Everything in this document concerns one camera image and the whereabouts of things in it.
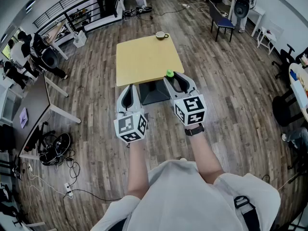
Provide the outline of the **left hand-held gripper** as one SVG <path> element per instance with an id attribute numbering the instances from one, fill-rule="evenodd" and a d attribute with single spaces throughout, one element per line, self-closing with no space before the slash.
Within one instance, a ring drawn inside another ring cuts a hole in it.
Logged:
<path id="1" fill-rule="evenodd" d="M 128 85 L 118 97 L 114 126 L 116 136 L 125 143 L 145 138 L 147 119 L 135 85 Z"/>

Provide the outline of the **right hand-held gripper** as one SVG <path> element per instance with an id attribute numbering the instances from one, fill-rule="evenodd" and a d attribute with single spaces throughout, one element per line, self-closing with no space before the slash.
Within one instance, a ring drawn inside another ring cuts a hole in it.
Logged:
<path id="1" fill-rule="evenodd" d="M 164 77 L 164 85 L 174 99 L 174 113 L 184 126 L 205 121 L 207 107 L 204 96 L 196 90 L 196 84 L 190 77 L 174 72 L 174 77 Z"/>

